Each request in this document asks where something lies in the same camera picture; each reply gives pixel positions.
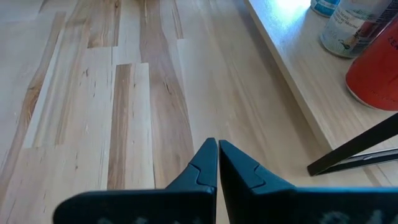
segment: wood grain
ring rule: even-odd
[[[185,98],[160,21],[160,2],[140,1],[142,62],[149,64],[156,187],[176,178],[193,156]]]
[[[55,14],[55,16],[53,17],[52,26],[49,30],[50,33],[47,39],[47,43],[44,47],[44,50],[42,51],[42,57],[39,64],[37,65],[37,69],[33,73],[33,76],[29,74],[30,71],[27,71],[28,76],[26,78],[31,78],[31,80],[27,88],[25,89],[26,93],[22,100],[21,112],[16,122],[17,125],[13,125],[15,127],[15,134],[12,139],[10,148],[1,149],[2,152],[6,153],[6,156],[2,159],[2,166],[0,170],[0,206],[6,193],[6,187],[10,181],[12,173],[14,172],[19,151],[21,150],[22,144],[24,142],[25,134],[27,132],[32,113],[35,109],[35,105],[43,85],[44,77],[53,55],[55,44],[58,40],[58,35],[61,28],[63,27],[64,18],[65,13],[60,12]]]
[[[131,65],[118,65],[115,74],[109,150],[108,189],[124,189]]]
[[[87,17],[90,0],[79,1],[72,12],[61,39],[53,74],[40,115],[34,147],[63,144],[68,108],[72,98],[74,79],[80,74],[80,64],[88,43]]]
[[[71,80],[68,107],[64,108],[67,116],[57,128],[62,130],[64,144],[75,148],[78,159],[90,160],[77,169],[92,172],[92,178],[98,180],[88,186],[93,189],[105,189],[108,176],[114,97],[111,60],[111,47],[85,50]]]
[[[22,102],[30,81],[39,71],[53,19],[54,15],[49,15],[36,21],[8,23],[0,26],[0,66],[3,68],[0,83],[1,167],[4,166],[16,133]]]
[[[308,10],[309,2],[245,2],[325,148],[336,149],[393,114],[368,108],[348,93],[344,77],[352,61],[335,57],[322,48],[318,36],[326,19]],[[397,146],[395,137],[361,154]]]
[[[41,116],[42,113],[44,111],[45,105],[47,104],[46,101],[46,96],[47,93],[50,89],[51,86],[51,80],[54,74],[54,69],[57,63],[57,56],[59,54],[60,51],[60,47],[61,47],[61,42],[60,39],[61,37],[63,37],[63,34],[65,32],[65,26],[63,27],[63,29],[61,29],[60,33],[59,33],[59,38],[57,43],[55,44],[55,48],[54,48],[54,52],[53,55],[51,57],[50,63],[49,63],[49,67],[47,69],[47,72],[45,74],[44,80],[43,80],[43,84],[42,87],[40,89],[40,93],[37,97],[37,101],[36,101],[36,105],[35,108],[33,110],[32,116],[30,118],[30,122],[29,122],[29,126],[27,128],[26,134],[25,134],[25,138],[24,138],[24,142],[22,145],[22,148],[32,148],[34,147],[35,141],[36,141],[36,134],[39,132],[38,128],[40,125],[40,120],[41,120]]]
[[[55,207],[87,190],[106,188],[98,175],[102,164],[70,146],[21,151],[0,210],[1,223],[50,224]]]
[[[149,66],[131,67],[129,86],[125,188],[154,189]]]
[[[183,39],[183,29],[180,13],[177,7],[177,0],[159,1],[160,17],[164,36],[169,48],[170,59],[173,63],[175,75],[181,90],[184,90],[181,74],[180,59],[177,50],[177,41]]]
[[[138,1],[122,0],[119,23],[118,47],[115,47],[115,61],[118,64],[141,62],[140,7]]]
[[[88,48],[118,45],[121,0],[95,1],[90,12]]]

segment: red container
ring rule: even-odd
[[[398,19],[354,61],[346,83],[364,104],[398,111]]]

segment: light wood plank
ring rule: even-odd
[[[108,189],[155,188],[148,64],[116,67]]]
[[[114,91],[114,73],[112,68],[112,48],[85,49],[79,66],[70,75],[69,83],[64,83],[65,99],[63,102],[44,104],[35,136],[34,145],[58,145],[62,143],[75,149],[76,159],[90,160],[79,166],[81,170],[95,171],[101,182],[97,184],[106,188],[111,139],[111,120]],[[53,91],[48,91],[46,99],[51,98]],[[63,110],[60,121],[51,126],[43,124],[55,119],[46,116],[47,111]],[[41,141],[42,133],[58,132],[57,138]]]
[[[18,157],[1,223],[50,224],[55,207],[66,198],[87,190],[106,188],[100,174],[101,151],[80,154],[71,146],[24,149]]]
[[[0,49],[3,49],[0,50],[0,67],[4,72],[0,98],[0,203],[15,168],[64,18],[65,13],[60,12],[34,22],[0,28]]]
[[[148,64],[135,64],[130,76],[125,187],[154,189]]]
[[[322,48],[318,36],[327,19],[308,9],[308,1],[245,0],[320,143],[336,149],[380,123],[391,112],[357,102],[346,90],[351,60]],[[398,137],[362,152],[398,147]]]
[[[183,39],[183,31],[181,25],[180,12],[177,7],[176,0],[165,0],[160,2],[160,16],[162,30],[169,46],[170,59],[175,69],[175,75],[181,90],[183,87],[183,78],[181,74],[180,58],[178,55],[177,41]]]
[[[61,48],[61,39],[63,37],[63,34],[65,33],[65,26],[61,29],[59,35],[58,35],[58,41],[55,44],[54,52],[52,54],[50,63],[49,63],[49,68],[47,69],[47,73],[45,74],[43,84],[40,90],[40,93],[37,97],[36,105],[35,105],[35,110],[33,110],[33,113],[31,114],[29,126],[27,128],[24,142],[22,145],[22,148],[32,148],[34,147],[34,142],[35,142],[35,137],[36,133],[38,132],[39,124],[40,124],[40,118],[43,113],[43,109],[45,108],[45,105],[47,104],[46,102],[46,96],[47,93],[50,89],[51,85],[51,80],[54,74],[55,66],[57,64],[57,59],[58,59],[58,54],[60,52]]]
[[[121,0],[94,1],[92,6],[88,48],[117,46]]]
[[[141,1],[142,62],[149,64],[155,184],[167,186],[193,157],[185,98],[162,31],[160,2]]]
[[[131,65],[116,67],[108,169],[108,189],[110,190],[124,189],[127,127],[129,125],[130,67]]]
[[[43,0],[2,0],[0,22],[28,21],[39,14]]]
[[[117,64],[139,63],[140,53],[140,12],[139,3],[132,0],[121,1],[118,47],[114,48]]]
[[[203,42],[179,40],[178,54],[182,66],[185,97],[195,152],[208,137],[230,139],[229,130],[220,108],[221,98],[213,79],[218,68]],[[217,223],[229,223],[218,171]]]
[[[67,108],[70,107],[71,94],[76,77],[81,75],[81,61],[88,43],[89,30],[87,17],[91,0],[78,1],[67,21],[60,48],[53,69],[50,85],[44,97],[45,104],[40,109],[40,121],[34,133],[32,146],[53,146],[63,144]]]

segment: wooden shelf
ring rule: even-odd
[[[310,0],[245,0],[319,142],[336,149],[394,113],[357,102],[345,85],[352,60],[335,57],[319,41],[327,18]],[[364,152],[398,147],[398,138]]]

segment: hardwood floor plank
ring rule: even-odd
[[[39,14],[43,0],[2,0],[0,22],[28,21]]]
[[[131,65],[116,67],[108,169],[108,189],[110,190],[124,189],[127,127],[129,125],[130,69]]]
[[[117,46],[121,0],[95,1],[92,6],[88,48]]]
[[[162,31],[160,3],[140,1],[141,59],[149,64],[155,184],[171,183],[193,157],[185,98]]]
[[[183,31],[176,0],[164,0],[160,3],[160,17],[162,30],[169,46],[170,58],[181,90],[184,90],[181,74],[180,58],[178,56],[177,41],[183,39]]]
[[[208,137],[230,139],[225,112],[220,107],[222,99],[214,81],[220,66],[203,42],[178,41],[178,54],[182,66],[185,98],[195,152]],[[220,172],[218,172],[217,223],[229,223]]]
[[[1,169],[16,133],[28,86],[40,66],[53,19],[54,15],[49,15],[36,21],[0,25]]]
[[[70,95],[73,94],[73,82],[79,76],[80,64],[88,43],[89,30],[87,17],[91,9],[91,0],[78,1],[70,16],[55,62],[50,87],[47,90],[43,112],[40,116],[33,146],[63,144],[70,107]]]
[[[22,150],[0,210],[0,223],[51,224],[55,207],[66,198],[105,189],[101,165],[92,156],[96,157],[83,156],[79,149],[66,145]]]
[[[47,72],[47,69],[49,67],[49,63],[50,60],[52,58],[53,52],[54,52],[54,48],[55,45],[57,43],[58,40],[58,35],[60,33],[61,28],[63,27],[63,23],[64,23],[64,18],[65,18],[65,13],[63,12],[59,12],[56,13],[55,15],[49,16],[51,17],[51,19],[46,19],[48,21],[50,21],[50,23],[48,24],[47,22],[43,21],[42,19],[39,19],[36,22],[32,22],[31,24],[33,25],[31,28],[28,27],[28,29],[25,29],[27,27],[25,26],[21,26],[21,28],[23,28],[23,31],[27,31],[28,33],[26,34],[19,34],[19,35],[25,35],[24,37],[20,37],[22,39],[26,39],[31,37],[32,33],[29,31],[32,31],[32,29],[36,29],[39,28],[35,25],[44,25],[44,27],[46,27],[47,25],[50,25],[49,28],[46,30],[43,29],[37,29],[37,32],[43,32],[43,33],[37,33],[37,36],[35,36],[38,41],[36,41],[35,38],[31,38],[30,41],[35,42],[35,46],[33,47],[27,47],[26,49],[21,49],[24,52],[27,52],[27,57],[21,57],[20,55],[18,55],[19,60],[21,60],[20,62],[22,63],[26,63],[27,67],[23,68],[26,69],[25,71],[19,69],[19,71],[16,73],[15,77],[9,77],[9,78],[23,78],[24,81],[23,82],[18,82],[19,86],[19,90],[25,90],[25,94],[24,96],[22,95],[23,93],[21,92],[21,94],[11,94],[11,95],[4,95],[4,96],[8,96],[8,98],[5,98],[4,100],[15,100],[14,103],[21,103],[20,105],[15,105],[15,106],[11,106],[10,108],[5,108],[5,112],[6,113],[2,113],[2,118],[7,118],[7,114],[9,113],[14,113],[14,117],[17,118],[15,120],[15,123],[10,123],[7,122],[5,123],[4,126],[2,126],[2,132],[5,131],[8,134],[3,136],[6,137],[4,139],[1,139],[2,141],[2,148],[1,148],[1,155],[2,155],[2,162],[1,162],[1,173],[0,173],[0,204],[5,196],[6,193],[6,187],[10,181],[11,175],[14,171],[15,168],[15,164],[17,161],[17,157],[19,155],[19,151],[21,150],[22,144],[24,142],[24,138],[25,138],[25,134],[27,132],[28,129],[28,125],[30,123],[30,119],[32,117],[32,113],[35,110],[35,105],[37,102],[37,99],[39,97],[39,93],[41,91],[42,85],[43,85],[43,81],[45,78],[45,74]],[[2,52],[2,54],[6,54],[7,59],[11,59],[14,60],[15,58],[10,57],[10,55],[13,54],[7,54],[8,51]],[[37,59],[39,60],[37,63],[35,62],[35,60],[33,59],[34,57],[37,57]],[[13,71],[15,69],[18,70],[18,67],[20,65],[18,65],[17,67],[13,66],[14,64],[9,64],[9,65],[5,65],[4,67],[9,67],[9,71]],[[22,77],[19,77],[19,72],[24,72],[25,74],[22,73]],[[7,80],[3,80],[5,81],[5,84],[10,85],[7,88],[15,88],[15,81],[7,83]]]
[[[121,1],[121,15],[118,46],[115,47],[117,64],[141,62],[140,43],[140,12],[139,2]]]
[[[148,64],[135,64],[130,76],[125,187],[154,189]]]
[[[62,129],[64,143],[88,160],[82,170],[95,169],[97,186],[107,185],[111,142],[114,72],[112,48],[87,49],[68,92]]]
[[[108,189],[155,188],[147,63],[116,67]]]
[[[64,32],[65,32],[65,25],[63,26],[63,28],[61,29],[61,31],[58,35],[58,41],[55,44],[55,48],[54,48],[54,51],[53,51],[53,54],[52,54],[52,57],[51,57],[51,60],[49,63],[49,68],[47,69],[40,93],[37,97],[35,110],[33,110],[33,113],[32,113],[32,116],[31,116],[31,119],[29,122],[29,126],[28,126],[26,134],[25,134],[24,143],[22,145],[22,148],[34,147],[36,134],[38,133],[37,129],[39,128],[39,124],[40,124],[40,118],[42,116],[45,105],[47,104],[46,96],[50,89],[51,80],[52,80],[52,77],[54,74],[55,65],[57,62],[58,54],[59,54],[61,43],[62,43],[61,39],[63,37]]]

